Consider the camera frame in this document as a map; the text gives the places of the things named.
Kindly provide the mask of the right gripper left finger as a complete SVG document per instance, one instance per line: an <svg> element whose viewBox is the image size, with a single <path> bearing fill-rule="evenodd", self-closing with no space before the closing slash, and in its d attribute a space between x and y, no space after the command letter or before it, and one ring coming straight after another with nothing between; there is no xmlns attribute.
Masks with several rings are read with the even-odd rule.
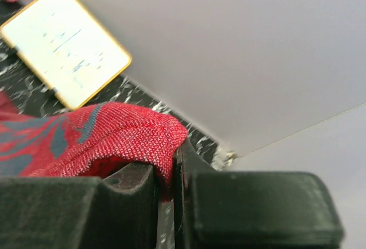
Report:
<svg viewBox="0 0 366 249"><path fill-rule="evenodd" d="M150 165L98 177L1 178L2 248L155 248L159 188Z"/></svg>

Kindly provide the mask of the red patterned pillowcase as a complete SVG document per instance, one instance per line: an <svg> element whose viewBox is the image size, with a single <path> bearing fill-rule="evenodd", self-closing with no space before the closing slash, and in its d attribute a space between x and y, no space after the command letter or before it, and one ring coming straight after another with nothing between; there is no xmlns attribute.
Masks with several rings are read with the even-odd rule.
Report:
<svg viewBox="0 0 366 249"><path fill-rule="evenodd" d="M187 129L173 116L109 102L50 117L20 114L1 94L2 176L108 177L133 162L150 164L172 198L173 155Z"/></svg>

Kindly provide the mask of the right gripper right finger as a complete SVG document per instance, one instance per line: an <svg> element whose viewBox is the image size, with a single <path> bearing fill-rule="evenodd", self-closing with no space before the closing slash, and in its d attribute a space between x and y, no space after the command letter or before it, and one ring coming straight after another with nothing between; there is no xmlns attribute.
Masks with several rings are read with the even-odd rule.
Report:
<svg viewBox="0 0 366 249"><path fill-rule="evenodd" d="M340 248L344 228L308 172L215 170L185 141L174 158L176 248Z"/></svg>

